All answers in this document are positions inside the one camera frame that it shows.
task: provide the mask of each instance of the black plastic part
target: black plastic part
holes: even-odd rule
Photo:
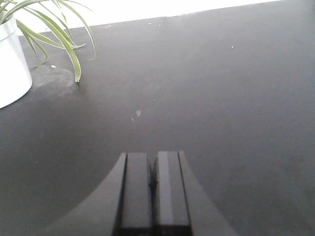
[[[190,170],[183,151],[179,152],[179,160],[193,236],[237,236],[203,191]]]
[[[38,236],[113,236],[118,233],[126,171],[121,154],[106,179],[81,204]]]
[[[120,236],[152,235],[151,173],[146,154],[127,154]]]
[[[159,152],[156,162],[155,231],[159,236],[190,236],[178,153]]]

